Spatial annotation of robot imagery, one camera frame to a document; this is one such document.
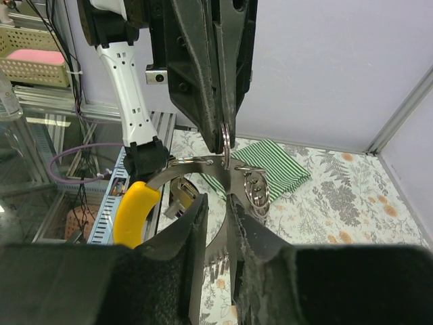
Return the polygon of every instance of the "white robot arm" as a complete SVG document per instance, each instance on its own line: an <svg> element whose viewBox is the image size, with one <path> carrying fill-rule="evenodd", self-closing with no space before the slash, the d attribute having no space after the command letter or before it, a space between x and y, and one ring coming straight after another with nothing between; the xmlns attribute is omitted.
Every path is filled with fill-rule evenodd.
<svg viewBox="0 0 433 325"><path fill-rule="evenodd" d="M122 121L123 144L130 147L152 142L157 136L144 103L134 61L134 47L127 42L111 43L110 47L97 47L104 63L118 103Z"/></svg>
<svg viewBox="0 0 433 325"><path fill-rule="evenodd" d="M86 40L95 46L116 92L125 168L131 183L147 181L166 166L169 154L150 120L137 76L133 44L139 29L127 23L124 0L76 1Z"/></svg>
<svg viewBox="0 0 433 325"><path fill-rule="evenodd" d="M90 0L90 4L96 9L108 10L121 15L124 20L128 19L123 0Z"/></svg>

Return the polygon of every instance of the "striped towel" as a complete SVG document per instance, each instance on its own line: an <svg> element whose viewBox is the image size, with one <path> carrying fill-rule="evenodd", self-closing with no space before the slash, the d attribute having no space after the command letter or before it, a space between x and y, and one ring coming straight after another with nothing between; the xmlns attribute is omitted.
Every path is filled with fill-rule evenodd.
<svg viewBox="0 0 433 325"><path fill-rule="evenodd" d="M231 156L251 166L261 167L266 170L271 202L283 193L293 193L310 177L310 173L305 168L301 167L271 140L259 141L234 152ZM202 177L221 198L225 199L224 188L215 178L206 174L202 174Z"/></svg>

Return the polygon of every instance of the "beige basket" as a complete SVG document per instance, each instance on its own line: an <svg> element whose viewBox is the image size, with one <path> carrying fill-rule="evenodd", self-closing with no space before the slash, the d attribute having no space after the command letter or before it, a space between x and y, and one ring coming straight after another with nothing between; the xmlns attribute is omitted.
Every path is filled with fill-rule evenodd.
<svg viewBox="0 0 433 325"><path fill-rule="evenodd" d="M0 26L0 68L10 81L55 87L69 86L65 64L42 64L6 58L17 49L58 51L49 32Z"/></svg>

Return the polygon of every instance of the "floral tablecloth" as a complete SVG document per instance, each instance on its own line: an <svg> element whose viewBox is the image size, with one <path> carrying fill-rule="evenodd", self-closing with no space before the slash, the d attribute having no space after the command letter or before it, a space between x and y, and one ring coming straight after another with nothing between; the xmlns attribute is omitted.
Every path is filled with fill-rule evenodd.
<svg viewBox="0 0 433 325"><path fill-rule="evenodd" d="M256 142L236 139L235 150ZM267 227L291 244L411 243L427 246L420 228L375 157L280 144L311 173L294 194L272 205ZM209 154L199 133L175 131L171 153L180 158ZM208 193L209 243L225 216L225 202L199 176L189 178ZM163 210L168 207L167 199ZM158 231L172 221L161 216ZM236 325L229 273L214 282L206 270L202 293L202 325Z"/></svg>

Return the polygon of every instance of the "screw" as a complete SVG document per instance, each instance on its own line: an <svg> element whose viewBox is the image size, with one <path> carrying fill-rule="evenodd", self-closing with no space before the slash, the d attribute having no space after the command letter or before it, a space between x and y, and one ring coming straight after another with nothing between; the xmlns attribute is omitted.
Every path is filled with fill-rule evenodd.
<svg viewBox="0 0 433 325"><path fill-rule="evenodd" d="M152 10L154 11L154 14L157 16L162 14L162 7L159 3L155 4L154 7L152 8Z"/></svg>
<svg viewBox="0 0 433 325"><path fill-rule="evenodd" d="M181 83L179 85L179 90L182 91L183 93L185 93L188 90L188 86L186 83Z"/></svg>
<svg viewBox="0 0 433 325"><path fill-rule="evenodd" d="M161 83L164 81L164 76L162 74L157 74L155 80Z"/></svg>
<svg viewBox="0 0 433 325"><path fill-rule="evenodd" d="M177 45L178 46L180 46L180 47L185 47L185 40L183 39L183 37L182 36L179 36L177 39L176 39L176 43L177 43Z"/></svg>

